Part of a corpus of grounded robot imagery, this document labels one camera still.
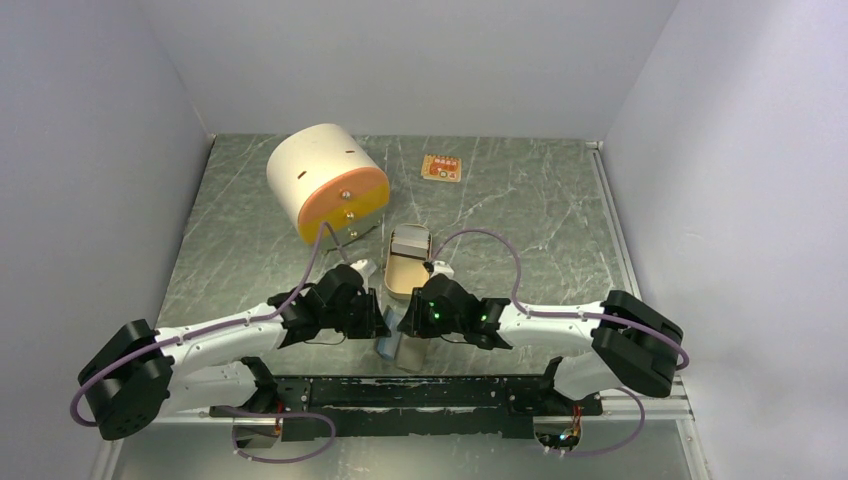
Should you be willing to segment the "gold oval tray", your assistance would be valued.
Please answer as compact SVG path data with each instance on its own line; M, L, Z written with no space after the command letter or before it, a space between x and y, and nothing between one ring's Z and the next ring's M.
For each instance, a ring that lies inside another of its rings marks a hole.
M396 300L409 300L414 288L419 288L429 279L423 263L427 260L391 255L389 251L385 262L384 285L390 297Z

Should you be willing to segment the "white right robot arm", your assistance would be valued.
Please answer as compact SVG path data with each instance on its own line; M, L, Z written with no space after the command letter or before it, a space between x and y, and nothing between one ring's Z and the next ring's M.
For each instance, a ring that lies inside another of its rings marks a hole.
M682 329L622 290L609 291L603 301L540 306L478 298L438 274L414 289L398 329L416 338L457 334L483 350L552 349L551 380L541 385L539 398L553 414L619 387L665 398L688 363Z

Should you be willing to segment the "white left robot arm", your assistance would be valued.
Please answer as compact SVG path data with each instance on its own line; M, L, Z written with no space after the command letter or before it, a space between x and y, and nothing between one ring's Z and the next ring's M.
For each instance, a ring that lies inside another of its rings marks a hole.
M82 368L71 414L102 439L127 438L162 415L233 407L254 416L284 402L264 355L314 340L323 330L346 340L390 334L368 280L371 260L339 264L319 281L247 311L183 327L122 326Z

